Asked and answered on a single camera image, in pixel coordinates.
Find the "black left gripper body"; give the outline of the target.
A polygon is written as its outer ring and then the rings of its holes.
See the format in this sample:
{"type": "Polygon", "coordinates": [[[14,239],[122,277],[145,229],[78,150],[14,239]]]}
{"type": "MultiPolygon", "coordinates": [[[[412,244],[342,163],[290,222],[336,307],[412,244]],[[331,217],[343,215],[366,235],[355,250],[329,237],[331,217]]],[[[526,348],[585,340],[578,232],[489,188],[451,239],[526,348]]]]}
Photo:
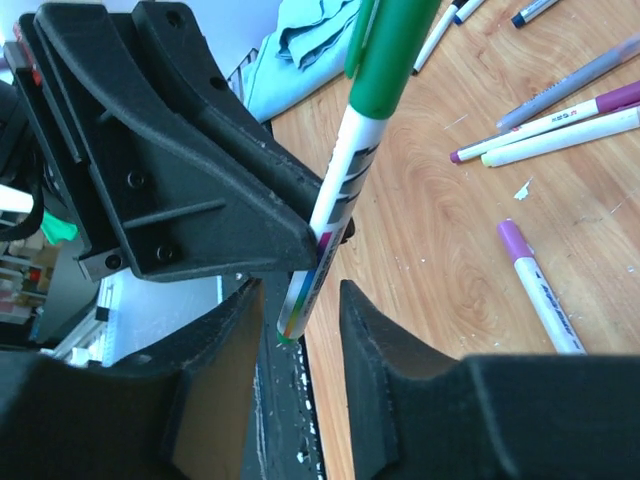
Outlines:
{"type": "Polygon", "coordinates": [[[27,13],[5,45],[16,83],[1,87],[1,182],[33,196],[26,219],[2,229],[25,239],[61,204],[79,229],[91,280],[120,269],[120,16],[27,13]]]}

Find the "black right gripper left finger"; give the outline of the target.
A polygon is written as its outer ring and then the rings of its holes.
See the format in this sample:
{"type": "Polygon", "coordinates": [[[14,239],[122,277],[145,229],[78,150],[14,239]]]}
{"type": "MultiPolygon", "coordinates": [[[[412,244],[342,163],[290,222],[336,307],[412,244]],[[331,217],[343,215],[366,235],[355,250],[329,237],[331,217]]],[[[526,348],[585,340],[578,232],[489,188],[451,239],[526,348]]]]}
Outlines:
{"type": "Polygon", "coordinates": [[[110,367],[35,351],[1,355],[5,479],[237,479],[241,475],[264,287],[110,367]]]}

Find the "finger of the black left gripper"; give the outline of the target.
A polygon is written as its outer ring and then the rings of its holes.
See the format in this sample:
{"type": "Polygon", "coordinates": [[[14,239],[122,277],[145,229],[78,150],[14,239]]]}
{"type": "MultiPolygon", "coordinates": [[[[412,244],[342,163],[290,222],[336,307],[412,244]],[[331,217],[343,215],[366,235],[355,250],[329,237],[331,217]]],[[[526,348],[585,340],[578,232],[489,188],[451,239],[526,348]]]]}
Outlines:
{"type": "Polygon", "coordinates": [[[191,9],[140,2],[132,20],[151,82],[170,109],[283,200],[314,200],[321,179],[282,147],[223,78],[191,9]]]}
{"type": "MultiPolygon", "coordinates": [[[[132,20],[120,16],[120,259],[170,282],[314,264],[314,200],[283,200],[172,111],[152,85],[132,20]]],[[[46,3],[42,12],[109,12],[46,3]]]]}

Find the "dark green cap marker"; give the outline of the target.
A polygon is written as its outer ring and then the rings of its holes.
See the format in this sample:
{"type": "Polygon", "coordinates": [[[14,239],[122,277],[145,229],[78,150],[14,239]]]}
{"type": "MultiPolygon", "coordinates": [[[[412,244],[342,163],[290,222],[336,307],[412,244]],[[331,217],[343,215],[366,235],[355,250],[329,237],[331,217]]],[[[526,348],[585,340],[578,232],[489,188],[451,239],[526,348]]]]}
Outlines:
{"type": "Polygon", "coordinates": [[[352,80],[349,100],[310,219],[317,261],[291,277],[277,321],[283,343],[304,333],[439,6],[428,0],[361,3],[344,65],[352,80]]]}

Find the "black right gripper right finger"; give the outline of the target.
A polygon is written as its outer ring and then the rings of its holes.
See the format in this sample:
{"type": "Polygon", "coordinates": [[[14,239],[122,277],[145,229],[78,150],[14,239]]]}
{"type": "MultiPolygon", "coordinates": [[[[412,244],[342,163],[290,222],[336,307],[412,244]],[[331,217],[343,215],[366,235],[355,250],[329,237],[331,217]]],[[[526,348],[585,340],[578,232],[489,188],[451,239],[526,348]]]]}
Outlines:
{"type": "Polygon", "coordinates": [[[359,479],[635,479],[639,360],[451,358],[340,285],[359,479]]]}

